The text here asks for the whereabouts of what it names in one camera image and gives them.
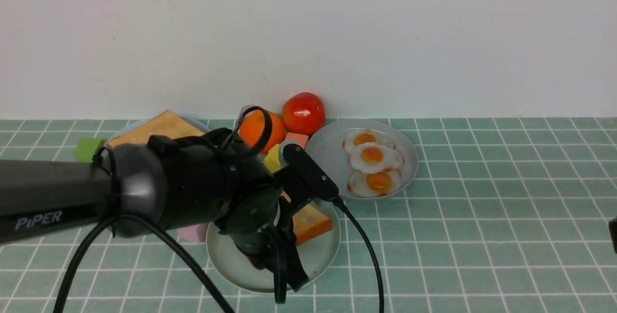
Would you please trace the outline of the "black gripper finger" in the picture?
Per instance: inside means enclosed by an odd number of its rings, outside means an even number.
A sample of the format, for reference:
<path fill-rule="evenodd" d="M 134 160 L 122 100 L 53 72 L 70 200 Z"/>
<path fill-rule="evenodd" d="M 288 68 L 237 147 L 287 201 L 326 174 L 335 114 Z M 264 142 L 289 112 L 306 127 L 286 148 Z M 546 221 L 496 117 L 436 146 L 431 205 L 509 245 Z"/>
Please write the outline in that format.
<path fill-rule="evenodd" d="M 286 281 L 294 292 L 308 284 L 309 276 L 305 271 L 297 247 L 292 243 L 285 244 Z"/>

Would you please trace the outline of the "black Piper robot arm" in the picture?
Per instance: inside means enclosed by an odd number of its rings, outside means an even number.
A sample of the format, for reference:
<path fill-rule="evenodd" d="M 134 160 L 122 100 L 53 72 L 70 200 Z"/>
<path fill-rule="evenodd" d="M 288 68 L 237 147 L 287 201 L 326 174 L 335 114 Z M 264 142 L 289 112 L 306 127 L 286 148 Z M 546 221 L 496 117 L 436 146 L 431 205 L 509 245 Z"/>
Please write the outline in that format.
<path fill-rule="evenodd" d="M 176 140 L 152 136 L 95 153 L 91 163 L 1 161 L 1 244 L 97 224 L 134 238 L 214 223 L 258 269 L 275 301 L 309 281 L 296 249 L 291 203 L 260 149 L 220 128 Z"/>

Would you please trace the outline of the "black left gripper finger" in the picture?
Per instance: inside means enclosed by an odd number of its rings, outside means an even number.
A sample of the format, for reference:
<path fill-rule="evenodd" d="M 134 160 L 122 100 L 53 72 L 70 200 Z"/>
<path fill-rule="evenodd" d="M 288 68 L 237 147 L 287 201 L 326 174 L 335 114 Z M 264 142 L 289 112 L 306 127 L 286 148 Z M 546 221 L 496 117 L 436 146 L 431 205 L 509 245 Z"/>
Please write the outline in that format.
<path fill-rule="evenodd" d="M 287 251 L 282 241 L 275 241 L 276 260 L 273 270 L 275 302 L 284 304 L 287 293 Z"/>

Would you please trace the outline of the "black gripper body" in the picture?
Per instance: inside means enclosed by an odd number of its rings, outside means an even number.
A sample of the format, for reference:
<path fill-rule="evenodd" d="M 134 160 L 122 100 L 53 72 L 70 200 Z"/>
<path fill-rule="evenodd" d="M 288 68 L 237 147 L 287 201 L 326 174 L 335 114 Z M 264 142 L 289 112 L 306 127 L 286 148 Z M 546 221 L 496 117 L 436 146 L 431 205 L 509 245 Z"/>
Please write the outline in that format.
<path fill-rule="evenodd" d="M 292 268 L 289 233 L 278 226 L 282 187 L 264 186 L 229 206 L 215 221 L 219 234 L 229 236 L 240 253 L 258 270 Z"/>

